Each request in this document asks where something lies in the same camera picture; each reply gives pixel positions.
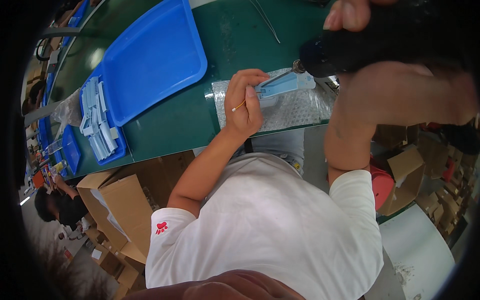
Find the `green workbench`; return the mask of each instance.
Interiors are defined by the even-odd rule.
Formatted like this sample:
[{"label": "green workbench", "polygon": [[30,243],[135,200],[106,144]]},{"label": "green workbench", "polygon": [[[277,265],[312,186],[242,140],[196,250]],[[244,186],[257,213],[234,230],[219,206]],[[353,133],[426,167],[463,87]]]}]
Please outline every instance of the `green workbench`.
[{"label": "green workbench", "polygon": [[[328,9],[306,0],[259,0],[281,42],[278,44],[248,0],[217,0],[193,9],[208,60],[205,76],[125,124],[130,152],[100,166],[86,137],[74,129],[82,157],[76,176],[208,145],[220,131],[211,82],[228,80],[238,70],[265,72],[290,67],[301,44],[319,34]],[[107,0],[86,21],[58,71],[50,101],[81,87],[99,55],[158,0]]]}]

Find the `bubble wrap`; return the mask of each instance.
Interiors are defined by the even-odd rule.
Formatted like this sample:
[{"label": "bubble wrap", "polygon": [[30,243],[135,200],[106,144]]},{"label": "bubble wrap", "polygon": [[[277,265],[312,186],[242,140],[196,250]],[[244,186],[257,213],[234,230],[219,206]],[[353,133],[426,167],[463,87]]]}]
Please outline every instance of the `bubble wrap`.
[{"label": "bubble wrap", "polygon": [[[287,72],[290,68],[269,72],[270,77]],[[212,83],[216,115],[220,128],[225,127],[225,93],[230,80]],[[277,103],[262,109],[264,123],[258,132],[281,130],[293,126],[310,125],[329,119],[332,115],[334,99],[318,84],[314,89],[297,90],[278,96]]]}]

